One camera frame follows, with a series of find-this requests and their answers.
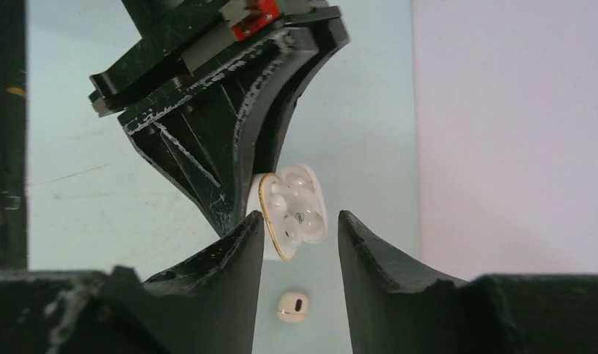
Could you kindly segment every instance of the black 3d-printed part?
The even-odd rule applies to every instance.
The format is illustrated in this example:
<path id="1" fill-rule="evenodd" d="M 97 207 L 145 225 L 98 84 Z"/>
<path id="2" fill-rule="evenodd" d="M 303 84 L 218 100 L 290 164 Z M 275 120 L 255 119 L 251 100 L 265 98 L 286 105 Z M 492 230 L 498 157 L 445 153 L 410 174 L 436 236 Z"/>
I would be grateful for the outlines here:
<path id="1" fill-rule="evenodd" d="M 0 354 L 249 354 L 263 247 L 254 212 L 144 283 L 123 267 L 0 271 Z"/>
<path id="2" fill-rule="evenodd" d="M 167 0 L 123 1 L 143 37 L 108 70 L 91 76 L 97 89 L 91 98 L 104 97 L 121 108 L 184 73 L 179 52 L 222 21 L 218 9 L 226 2 L 185 0 L 174 6 Z M 161 10 L 159 18 L 150 13 L 157 10 Z"/>
<path id="3" fill-rule="evenodd" d="M 0 268 L 27 267 L 25 1 L 0 1 Z"/>
<path id="4" fill-rule="evenodd" d="M 423 265 L 350 212 L 338 221 L 354 354 L 598 353 L 598 276 L 488 275 Z"/>
<path id="5" fill-rule="evenodd" d="M 184 0 L 174 7 L 161 4 L 165 14 L 159 20 L 144 16 L 146 7 L 142 5 L 148 1 L 124 3 L 139 29 L 143 27 L 145 41 L 159 33 L 171 37 L 164 28 L 170 27 L 176 16 L 194 11 L 188 6 L 201 1 Z M 225 3 L 211 1 L 204 8 L 214 5 L 218 11 Z M 138 153 L 199 207 L 221 237 L 244 218 L 253 176 L 277 168 L 294 107 L 308 83 L 348 43 L 340 16 L 337 7 L 314 7 L 309 13 L 284 15 L 245 41 L 230 41 L 192 72 L 184 72 L 183 60 L 201 53 L 171 46 L 167 57 L 180 62 L 171 68 L 181 73 L 157 66 L 153 70 L 169 72 L 161 83 L 145 79 L 141 85 L 152 90 L 144 99 L 121 102 L 127 109 L 119 122 Z M 198 31 L 200 36 L 210 36 L 222 29 L 221 25 L 211 32 Z M 194 35 L 188 36 L 191 45 L 200 45 Z M 204 52 L 216 45 L 201 41 L 206 44 L 200 48 Z M 164 47 L 149 50 L 157 53 Z M 115 70 L 113 75 L 131 77 L 131 66 L 124 63 L 138 57 L 142 58 L 130 58 L 128 53 L 110 70 Z M 94 102 L 111 100 L 109 94 L 99 91 L 99 96 L 91 96 Z"/>

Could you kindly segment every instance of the gold trim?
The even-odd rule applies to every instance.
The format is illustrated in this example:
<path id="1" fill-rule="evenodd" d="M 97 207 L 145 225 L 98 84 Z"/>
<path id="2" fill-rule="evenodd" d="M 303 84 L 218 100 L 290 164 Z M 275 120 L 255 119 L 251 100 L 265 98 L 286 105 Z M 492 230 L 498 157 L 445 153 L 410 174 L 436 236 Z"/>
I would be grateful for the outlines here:
<path id="1" fill-rule="evenodd" d="M 262 181 L 260 181 L 260 188 L 258 191 L 258 194 L 260 195 L 260 206 L 262 207 L 262 213 L 264 214 L 264 221 L 266 222 L 266 225 L 268 225 L 268 231 L 271 233 L 271 238 L 273 240 L 273 245 L 275 246 L 275 250 L 277 250 L 277 253 L 279 254 L 279 256 L 281 257 L 282 260 L 284 260 L 285 262 L 290 262 L 292 260 L 293 256 L 288 258 L 281 251 L 281 247 L 279 247 L 279 241 L 277 240 L 277 236 L 275 235 L 275 230 L 273 229 L 271 219 L 268 216 L 268 208 L 266 208 L 266 204 L 264 203 L 264 183 L 270 177 L 277 177 L 277 176 L 274 173 L 267 173 L 264 177 L 262 177 Z"/>

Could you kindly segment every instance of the scratch mark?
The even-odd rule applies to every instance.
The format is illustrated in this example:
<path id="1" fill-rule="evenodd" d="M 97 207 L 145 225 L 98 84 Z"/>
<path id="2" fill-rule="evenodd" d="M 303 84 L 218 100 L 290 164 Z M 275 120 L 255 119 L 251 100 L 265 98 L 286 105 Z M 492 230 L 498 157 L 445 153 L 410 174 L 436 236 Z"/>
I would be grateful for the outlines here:
<path id="1" fill-rule="evenodd" d="M 242 138 L 242 130 L 244 128 L 244 122 L 246 118 L 251 114 L 253 110 L 253 106 L 255 105 L 257 98 L 260 96 L 261 91 L 264 89 L 268 81 L 277 71 L 277 69 L 283 64 L 283 60 L 273 60 L 271 61 L 268 66 L 264 68 L 262 74 L 255 79 L 251 87 L 248 89 L 248 92 L 244 95 L 244 99 L 242 101 L 242 105 L 240 107 L 240 111 L 236 116 L 236 125 L 234 126 L 234 146 L 233 146 L 233 156 L 234 161 L 238 161 L 239 159 L 239 146 L 240 140 Z"/>
<path id="2" fill-rule="evenodd" d="M 100 168 L 104 168 L 104 167 L 107 167 L 107 166 L 110 166 L 110 165 L 111 164 L 102 164 L 101 166 L 97 166 L 97 167 L 89 168 L 89 169 L 84 170 L 84 171 L 72 173 L 72 174 L 64 176 L 64 177 L 52 179 L 51 181 L 41 182 L 41 183 L 38 183 L 38 184 L 31 184 L 30 187 L 42 186 L 42 185 L 45 185 L 45 184 L 49 184 L 49 183 L 53 183 L 53 182 L 57 182 L 57 181 L 62 181 L 64 179 L 75 177 L 75 176 L 79 176 L 79 175 L 82 175 L 84 173 L 88 173 L 88 172 L 91 172 L 91 171 L 99 170 Z"/>
<path id="3" fill-rule="evenodd" d="M 148 206 L 154 208 L 154 209 L 159 209 L 159 205 L 157 203 L 151 203 L 150 201 L 146 201 L 145 204 L 147 204 Z"/>
<path id="4" fill-rule="evenodd" d="M 225 201 L 225 195 L 221 194 L 220 197 L 218 197 L 218 199 L 216 199 L 215 201 L 213 201 L 210 206 L 213 207 L 214 205 L 218 204 L 221 201 Z"/>
<path id="5" fill-rule="evenodd" d="M 173 26 L 169 26 L 169 27 L 168 27 L 168 30 L 169 30 L 169 32 L 173 32 L 173 33 L 175 33 L 175 37 L 176 37 L 176 38 L 180 38 L 180 37 L 181 37 L 181 33 L 180 33 L 180 32 L 177 32 L 177 30 L 175 29 L 175 27 L 173 27 Z"/>
<path id="6" fill-rule="evenodd" d="M 109 133 L 112 131 L 112 127 L 110 128 L 103 128 L 103 129 L 99 129 L 98 131 L 93 131 L 91 133 L 86 133 L 86 134 L 80 134 L 80 135 L 71 135 L 69 136 L 69 139 L 71 140 L 82 140 L 82 139 L 90 139 L 96 136 L 102 136 L 105 133 Z"/>
<path id="7" fill-rule="evenodd" d="M 269 35 L 268 37 L 263 38 L 260 41 L 254 43 L 251 47 L 243 50 L 238 55 L 233 57 L 229 62 L 226 62 L 213 72 L 209 73 L 207 76 L 203 77 L 196 83 L 193 83 L 190 87 L 186 88 L 186 92 L 188 92 L 189 94 L 186 94 L 186 96 L 182 97 L 175 105 L 165 106 L 164 109 L 162 109 L 161 111 L 154 111 L 152 109 L 149 109 L 149 114 L 146 114 L 140 118 L 137 117 L 131 122 L 129 122 L 125 126 L 125 131 L 130 136 L 134 135 L 138 131 L 141 131 L 142 129 L 146 128 L 148 125 L 153 124 L 156 120 L 162 118 L 164 115 L 170 113 L 172 110 L 185 104 L 186 102 L 192 99 L 193 95 L 201 93 L 202 91 L 208 89 L 210 86 L 223 80 L 226 77 L 226 75 L 231 74 L 232 72 L 235 72 L 238 69 L 245 66 L 249 58 L 255 58 L 256 56 L 261 55 L 263 52 L 260 47 L 268 41 L 277 42 L 277 45 L 280 46 L 282 52 L 290 50 L 290 42 L 292 40 L 291 38 L 286 38 L 288 37 L 288 33 L 288 29 L 279 29 L 273 34 Z"/>
<path id="8" fill-rule="evenodd" d="M 244 88 L 242 87 L 242 84 L 240 83 L 240 81 L 236 80 L 236 82 L 238 83 L 238 87 L 240 87 L 242 94 L 246 94 L 246 91 L 244 91 Z"/>
<path id="9" fill-rule="evenodd" d="M 197 134 L 195 134 L 195 131 L 192 129 L 192 126 L 190 125 L 190 122 L 188 122 L 188 119 L 186 118 L 186 116 L 183 115 L 182 117 L 184 118 L 186 125 L 190 129 L 190 133 L 192 133 L 192 136 L 195 138 L 197 145 L 201 148 L 201 151 L 203 152 L 207 161 L 209 162 L 212 172 L 214 172 L 216 174 L 216 176 L 218 176 L 218 171 L 216 169 L 216 164 L 214 163 L 214 159 L 212 159 L 212 157 L 209 155 L 209 151 L 204 147 L 204 145 L 201 144 L 201 139 L 199 139 L 199 136 Z"/>
<path id="10" fill-rule="evenodd" d="M 71 338 L 77 319 L 91 298 L 97 295 L 101 284 L 93 278 L 73 280 L 73 288 L 60 291 L 53 302 L 44 308 L 49 318 L 58 308 L 62 308 L 60 323 L 49 332 L 50 348 L 47 354 L 58 354 L 60 348 Z"/>
<path id="11" fill-rule="evenodd" d="M 197 161 L 197 159 L 195 159 L 194 156 L 192 156 L 190 154 L 190 152 L 188 152 L 188 150 L 186 150 L 186 148 L 179 142 L 179 140 L 177 140 L 177 138 L 175 138 L 173 135 L 171 135 L 168 130 L 166 129 L 166 127 L 164 127 L 163 124 L 155 122 L 154 125 L 156 127 L 158 127 L 158 129 L 161 131 L 162 134 L 164 134 L 173 144 L 175 144 L 175 146 L 184 154 L 186 155 L 186 157 L 193 163 L 195 164 L 195 166 L 207 177 L 207 179 L 209 179 L 217 188 L 220 188 L 220 183 L 218 183 L 218 181 L 216 181 L 216 178 L 214 178 L 214 176 L 212 176 L 212 174 L 206 170 L 200 163 L 199 161 Z"/>
<path id="12" fill-rule="evenodd" d="M 116 197 L 161 197 L 175 195 L 175 193 L 94 193 L 86 195 L 59 195 L 54 194 L 53 198 L 59 201 L 70 201 L 74 199 L 98 199 L 98 198 L 116 198 Z"/>
<path id="13" fill-rule="evenodd" d="M 234 115 L 237 117 L 238 113 L 236 112 L 236 108 L 234 107 L 234 103 L 232 102 L 232 99 L 229 97 L 229 94 L 227 93 L 227 90 L 225 90 L 225 86 L 224 85 L 220 85 L 220 89 L 223 90 L 223 93 L 225 94 L 225 98 L 227 99 L 227 102 L 229 103 L 229 107 L 232 109 L 232 112 L 234 112 Z"/>
<path id="14" fill-rule="evenodd" d="M 142 156 L 143 159 L 145 159 L 147 162 L 149 162 L 149 164 L 151 164 L 151 166 L 153 166 L 154 168 L 156 168 L 170 183 L 172 183 L 175 187 L 177 187 L 177 189 L 179 189 L 184 195 L 188 195 L 188 192 L 173 178 L 170 176 L 170 174 L 168 174 L 164 169 L 162 169 L 158 164 L 156 164 L 155 162 L 153 162 L 153 160 L 142 150 L 140 149 L 137 145 L 133 145 L 134 148 L 136 149 L 136 151 L 138 152 L 138 154 L 140 154 L 140 156 Z M 178 201 L 179 195 L 174 195 L 175 197 L 175 202 Z M 216 216 L 216 220 L 218 221 L 216 223 L 216 225 L 219 225 L 219 227 L 223 230 L 223 233 L 227 233 L 229 230 L 229 223 L 231 223 L 232 221 L 232 215 L 231 213 L 225 213 L 225 212 L 217 212 L 215 214 Z"/>
<path id="15" fill-rule="evenodd" d="M 6 197 L 7 205 L 4 207 L 5 210 L 19 210 L 21 208 L 21 197 L 11 195 Z"/>
<path id="16" fill-rule="evenodd" d="M 6 92 L 8 94 L 15 94 L 19 97 L 25 98 L 25 90 L 23 90 L 20 87 L 14 87 L 14 86 L 8 87 L 8 88 L 6 88 Z"/>

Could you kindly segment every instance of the black plastic part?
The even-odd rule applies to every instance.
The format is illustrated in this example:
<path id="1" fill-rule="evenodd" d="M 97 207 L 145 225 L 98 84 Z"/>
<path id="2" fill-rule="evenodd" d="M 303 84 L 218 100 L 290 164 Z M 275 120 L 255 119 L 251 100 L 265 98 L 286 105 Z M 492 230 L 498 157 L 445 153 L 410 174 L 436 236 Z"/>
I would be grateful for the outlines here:
<path id="1" fill-rule="evenodd" d="M 147 25 L 155 18 L 140 19 L 142 16 L 133 12 L 134 21 L 138 21 L 136 25 L 146 29 L 145 36 L 108 70 L 90 76 L 96 89 L 90 95 L 91 101 L 102 97 L 111 110 L 119 111 L 144 99 L 175 76 L 187 73 L 179 57 L 181 51 L 222 21 L 218 9 L 226 2 L 184 0 L 173 10 L 163 12 L 161 19 L 151 27 Z M 137 10 L 148 9 L 140 6 Z"/>
<path id="2" fill-rule="evenodd" d="M 27 267 L 25 1 L 0 1 L 0 268 Z"/>
<path id="3" fill-rule="evenodd" d="M 479 353 L 598 353 L 598 276 L 490 275 L 461 292 Z"/>
<path id="4" fill-rule="evenodd" d="M 0 354 L 251 353 L 263 218 L 140 283 L 130 268 L 0 271 Z"/>
<path id="5" fill-rule="evenodd" d="M 338 249 L 354 354 L 470 353 L 462 280 L 418 262 L 350 212 L 338 219 Z"/>
<path id="6" fill-rule="evenodd" d="M 122 0 L 140 35 L 146 35 L 166 14 L 184 0 Z"/>
<path id="7" fill-rule="evenodd" d="M 433 270 L 341 212 L 338 242 L 354 354 L 598 353 L 598 276 Z"/>
<path id="8" fill-rule="evenodd" d="M 263 29 L 195 71 L 191 86 L 168 83 L 119 117 L 139 154 L 221 236 L 244 217 L 253 175 L 277 168 L 296 101 L 348 43 L 340 18 L 314 16 Z"/>

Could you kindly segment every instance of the white background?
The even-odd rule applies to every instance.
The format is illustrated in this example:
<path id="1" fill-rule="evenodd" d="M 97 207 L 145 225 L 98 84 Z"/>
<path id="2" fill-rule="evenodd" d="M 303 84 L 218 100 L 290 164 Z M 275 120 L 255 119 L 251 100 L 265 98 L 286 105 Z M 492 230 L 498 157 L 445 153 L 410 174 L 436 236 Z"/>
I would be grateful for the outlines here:
<path id="1" fill-rule="evenodd" d="M 424 261 L 598 272 L 598 0 L 419 0 Z"/>
<path id="2" fill-rule="evenodd" d="M 253 353 L 351 353 L 339 210 L 420 255 L 410 4 L 333 2 L 352 42 L 302 96 L 279 163 L 316 171 L 331 233 L 292 263 L 264 264 Z M 120 1 L 29 3 L 31 267 L 121 264 L 145 278 L 217 240 L 198 209 L 136 155 L 116 117 L 99 119 L 91 109 L 88 76 L 139 38 Z M 310 297 L 302 324 L 277 319 L 289 290 Z"/>

